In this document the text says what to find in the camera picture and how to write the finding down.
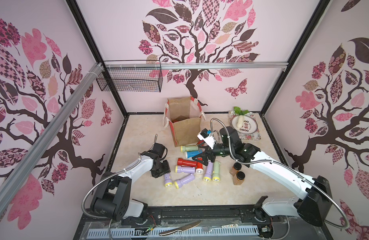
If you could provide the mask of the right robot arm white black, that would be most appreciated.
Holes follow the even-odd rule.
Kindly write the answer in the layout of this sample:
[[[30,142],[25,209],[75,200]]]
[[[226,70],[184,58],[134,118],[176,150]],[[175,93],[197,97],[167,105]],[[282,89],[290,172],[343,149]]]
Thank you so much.
[[[221,141],[217,142],[210,130],[199,132],[198,139],[206,146],[201,154],[194,157],[195,161],[208,166],[216,161],[216,157],[231,157],[239,164],[265,174],[295,195],[290,201],[265,199],[261,204],[262,213],[271,217],[299,216],[313,226],[323,225],[333,204],[330,184],[326,178],[294,172],[260,148],[244,144],[232,127],[222,128],[219,133]]]

